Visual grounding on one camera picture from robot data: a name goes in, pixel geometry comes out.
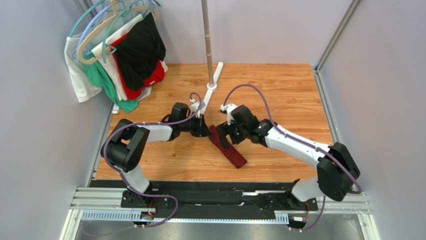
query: blue hanger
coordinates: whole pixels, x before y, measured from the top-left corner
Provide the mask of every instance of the blue hanger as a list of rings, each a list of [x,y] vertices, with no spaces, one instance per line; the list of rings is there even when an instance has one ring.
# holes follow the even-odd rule
[[[123,6],[123,9],[120,9],[120,10],[118,10],[118,11],[123,11],[123,10],[125,10],[125,9],[127,9],[126,8],[126,5],[125,5],[125,3],[124,3],[124,0],[117,0],[117,2],[119,2],[119,3],[121,3],[122,4],[122,6]],[[104,3],[105,3],[105,0],[100,0],[99,2],[97,2],[94,6],[92,6],[90,9],[93,9],[93,8],[95,8],[96,6],[98,6],[99,4],[101,4],[101,6],[103,7],[103,5],[104,5]],[[93,17],[93,19],[89,22],[89,24],[87,25],[87,27],[84,29],[84,31],[83,31],[83,33],[81,34],[81,36],[80,36],[80,40],[78,41],[78,45],[77,45],[77,48],[72,52],[72,56],[74,56],[75,55],[75,53],[77,53],[77,49],[79,48],[79,46],[82,44],[82,42],[83,42],[83,40],[85,39],[85,37],[86,37],[86,34],[87,33],[90,33],[97,25],[98,25],[98,23],[99,23],[99,21],[101,20],[101,18],[102,18],[102,16],[104,15],[104,13],[105,12],[107,12],[107,10],[108,9],[110,9],[111,8],[111,5],[107,5],[106,7],[104,7],[102,10],[100,10],[94,17]],[[122,14],[122,16],[123,17],[127,17],[129,14],[131,13],[131,11],[129,11],[129,12],[124,12],[123,14]],[[83,54],[84,55],[89,55],[91,53],[91,51],[89,50],[89,49],[86,49],[86,51],[85,52],[83,52]]]
[[[117,51],[117,48],[115,48],[115,47],[113,47],[113,46],[111,46],[111,45],[107,44],[107,38],[108,38],[108,35],[110,34],[111,30],[113,29],[114,24],[115,24],[115,23],[117,22],[117,20],[118,20],[121,16],[123,16],[123,15],[124,15],[124,13],[126,13],[127,11],[128,11],[128,13],[127,13],[127,14],[130,14],[130,13],[132,12],[132,6],[133,6],[133,5],[135,5],[135,4],[136,4],[136,3],[138,3],[138,2],[141,2],[141,1],[142,1],[142,5],[144,5],[143,0],[136,0],[136,1],[134,1],[132,4],[130,4],[129,6],[127,6],[125,9],[123,9],[123,11],[122,11],[122,12],[120,12],[120,14],[118,14],[118,15],[115,17],[114,21],[113,21],[113,22],[109,25],[108,31],[106,32],[105,36],[103,37],[103,42],[102,42],[102,59],[103,59],[103,62],[104,62],[105,64],[107,63],[107,54],[108,54],[108,55],[111,55],[111,54],[113,54],[113,53],[115,53],[115,52]],[[151,12],[155,11],[155,9],[156,9],[155,5],[153,5],[152,3],[153,3],[153,0],[150,0],[150,1],[149,1],[149,6],[150,6],[150,11],[151,11]],[[112,49],[112,51],[110,51],[110,52],[106,53],[106,47],[109,47],[110,49]]]
[[[92,28],[92,26],[93,26],[93,24],[94,24],[94,22],[101,16],[101,15],[103,15],[104,14],[104,12],[107,10],[107,9],[109,9],[111,7],[111,5],[109,5],[109,6],[106,6],[106,7],[104,7],[102,10],[100,10],[93,18],[92,18],[92,20],[90,20],[90,22],[89,22],[89,24],[87,25],[87,27],[84,29],[84,31],[83,31],[83,34],[81,35],[81,37],[80,37],[80,40],[78,41],[78,44],[77,44],[77,48],[76,49],[79,49],[79,47],[80,47],[80,45],[82,44],[82,42],[83,42],[83,39],[85,39],[85,36],[86,36],[86,34],[89,32],[89,29],[90,28]]]
[[[99,6],[100,4],[103,5],[105,0],[100,0],[99,2],[95,3],[93,6],[91,6],[86,12],[83,13],[83,15],[81,15],[81,17],[77,20],[77,22],[75,23],[74,27],[71,29],[71,32],[69,32],[69,37],[72,38],[74,35],[74,32],[76,31],[77,27],[80,25],[80,23],[82,22],[82,20],[87,16],[87,14],[89,14],[93,9],[95,9],[97,6]]]

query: gray floor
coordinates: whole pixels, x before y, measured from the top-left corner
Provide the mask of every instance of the gray floor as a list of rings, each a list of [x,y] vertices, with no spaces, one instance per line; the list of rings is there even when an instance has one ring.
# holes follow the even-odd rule
[[[316,215],[311,215],[308,225]],[[80,227],[90,234],[105,234],[131,226],[125,221],[84,221]],[[273,224],[174,223],[147,229],[130,229],[116,235],[90,237],[79,232],[78,240],[363,240],[356,214],[325,214],[311,231],[298,233]]]

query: green shirt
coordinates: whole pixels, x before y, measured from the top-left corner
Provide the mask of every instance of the green shirt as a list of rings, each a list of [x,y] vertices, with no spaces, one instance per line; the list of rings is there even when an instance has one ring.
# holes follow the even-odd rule
[[[85,59],[91,59],[94,57],[95,55],[93,55],[93,53],[84,56]],[[96,87],[103,88],[106,92],[106,95],[108,95],[108,97],[126,113],[129,113],[138,107],[137,100],[119,100],[117,97],[116,88],[114,87],[110,76],[108,76],[107,72],[98,61],[90,65],[83,63],[83,68],[87,74],[87,77],[90,79],[90,82]]]

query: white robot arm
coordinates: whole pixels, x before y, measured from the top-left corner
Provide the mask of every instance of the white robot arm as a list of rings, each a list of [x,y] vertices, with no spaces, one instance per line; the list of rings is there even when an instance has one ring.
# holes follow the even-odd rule
[[[212,132],[206,126],[204,115],[200,114],[183,121],[188,118],[189,113],[188,105],[177,102],[174,104],[171,113],[166,115],[161,122],[141,125],[134,125],[127,119],[118,122],[112,132],[125,129],[111,138],[108,146],[106,146],[106,156],[113,166],[120,169],[121,176],[129,187],[139,193],[144,193],[150,185],[149,180],[138,166],[147,143],[172,141],[181,132],[190,132],[198,138],[212,136]],[[129,143],[125,144],[122,140],[129,141]],[[105,145],[102,146],[100,151],[102,157],[104,157],[104,147]]]
[[[297,179],[289,189],[292,196],[300,202],[321,196],[342,201],[353,185],[349,177],[325,153],[317,150],[319,148],[334,156],[355,179],[360,176],[360,170],[348,149],[339,142],[333,146],[315,142],[277,125],[284,133],[282,134],[269,119],[259,121],[244,105],[222,105],[220,110],[227,116],[226,122],[216,126],[222,147],[229,147],[227,135],[234,145],[250,139],[253,143],[286,152],[317,171],[317,176],[307,180]]]

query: aluminum frame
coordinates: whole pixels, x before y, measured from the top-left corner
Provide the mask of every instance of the aluminum frame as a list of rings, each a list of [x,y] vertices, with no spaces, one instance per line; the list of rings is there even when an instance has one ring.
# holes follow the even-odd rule
[[[77,6],[78,10],[83,14],[86,12],[91,6],[93,6],[92,0],[73,0],[75,5]],[[88,17],[90,19],[94,18],[95,15],[98,13],[96,9],[93,9],[91,12],[88,13]]]
[[[316,66],[312,68],[315,82],[319,91],[319,95],[321,98],[321,102],[324,108],[324,112],[326,115],[326,119],[328,122],[328,126],[330,129],[330,133],[331,133],[331,137],[333,141],[340,141],[341,138],[339,135],[339,131],[336,127],[334,116],[330,109],[330,104],[329,104],[326,90],[324,89],[324,85],[321,78],[321,70],[323,69],[325,63],[327,62],[327,59],[331,55],[335,45],[339,41],[340,37],[342,36],[344,30],[346,29],[347,25],[349,24],[350,20],[352,19],[353,15],[355,14],[361,2],[362,0],[352,1],[342,21],[340,22],[339,27],[337,28],[336,32],[334,33],[333,37],[330,40],[330,43],[325,49],[320,61],[318,62]],[[105,130],[99,140],[100,142],[102,142],[102,140],[105,139],[108,134],[109,124],[111,123],[111,119],[112,119],[112,114],[108,116],[108,120],[105,122]],[[97,150],[97,152],[99,152],[102,144],[98,144],[98,146],[99,146],[99,149]],[[92,174],[86,181],[87,186],[90,184],[91,179],[93,179],[96,176],[96,171],[98,169],[99,161],[100,161],[100,155],[96,154],[93,160],[94,164],[93,164]],[[114,220],[117,221],[121,219],[119,217],[114,217],[114,216],[120,216],[117,213],[124,214],[128,212],[123,212],[123,211],[134,211],[134,210],[149,211],[150,210],[150,209],[130,209],[129,210],[129,208],[121,208],[120,203],[121,203],[123,190],[124,188],[78,187],[75,192],[73,201],[71,203],[65,224],[63,226],[60,239],[64,239],[64,240],[75,239],[79,230],[80,221],[84,219],[83,217],[84,217],[85,211],[91,211],[93,213],[102,213],[102,211],[106,211],[108,213],[116,213],[116,215],[112,215],[112,217],[111,215],[108,215],[108,219],[106,219],[106,221],[114,221]],[[322,207],[323,204],[325,204],[325,207],[324,207],[325,215],[356,214],[358,216],[358,220],[361,225],[362,234],[364,238],[366,240],[380,239],[370,206],[368,204],[367,196],[364,193],[360,195],[348,194],[345,197],[345,199],[341,202],[336,202],[329,198],[326,198],[325,203],[322,202],[322,198],[318,198],[317,202],[318,202],[319,209]],[[285,218],[287,213],[291,213],[291,212],[276,211],[275,215],[277,216],[277,221],[282,221],[283,218]],[[226,221],[227,223],[233,222],[232,219],[227,219],[227,220],[230,220],[230,221]],[[186,222],[187,219],[177,219],[177,221]],[[205,219],[191,219],[189,222],[199,223],[199,222],[206,222],[206,221]],[[217,221],[207,220],[207,222],[216,223]],[[258,224],[260,222],[262,222],[263,224],[273,224],[274,221],[266,221],[266,222],[259,221],[259,222],[249,222],[249,223]]]

